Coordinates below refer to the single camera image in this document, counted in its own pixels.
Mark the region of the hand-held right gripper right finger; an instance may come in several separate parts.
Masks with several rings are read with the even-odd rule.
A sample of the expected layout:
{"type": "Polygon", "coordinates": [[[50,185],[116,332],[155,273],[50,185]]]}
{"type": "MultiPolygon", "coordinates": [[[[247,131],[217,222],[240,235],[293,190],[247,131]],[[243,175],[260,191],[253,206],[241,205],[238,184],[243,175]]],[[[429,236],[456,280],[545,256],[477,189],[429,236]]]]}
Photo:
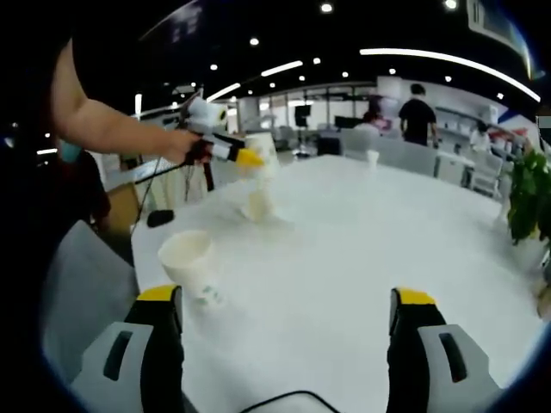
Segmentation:
{"type": "Polygon", "coordinates": [[[388,412],[484,412],[502,389],[484,350],[427,293],[391,290],[388,412]]]}

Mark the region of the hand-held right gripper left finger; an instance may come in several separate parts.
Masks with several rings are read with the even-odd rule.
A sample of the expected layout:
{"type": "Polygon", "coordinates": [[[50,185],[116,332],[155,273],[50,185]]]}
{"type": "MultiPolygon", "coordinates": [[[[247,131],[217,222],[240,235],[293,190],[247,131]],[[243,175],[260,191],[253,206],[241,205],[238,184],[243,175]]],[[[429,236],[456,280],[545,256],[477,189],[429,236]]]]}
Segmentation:
{"type": "Polygon", "coordinates": [[[182,288],[142,292],[84,351],[71,390],[88,412],[183,412],[182,288]]]}

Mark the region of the person's left hand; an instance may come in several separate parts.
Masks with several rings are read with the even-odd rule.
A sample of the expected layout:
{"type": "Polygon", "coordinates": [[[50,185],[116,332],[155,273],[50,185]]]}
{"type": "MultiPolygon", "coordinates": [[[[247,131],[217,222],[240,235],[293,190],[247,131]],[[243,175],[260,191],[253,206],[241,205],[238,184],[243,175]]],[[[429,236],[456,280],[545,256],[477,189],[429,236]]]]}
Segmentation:
{"type": "Polygon", "coordinates": [[[199,135],[187,130],[164,131],[159,155],[172,163],[183,163],[194,144],[200,140],[199,135]]]}

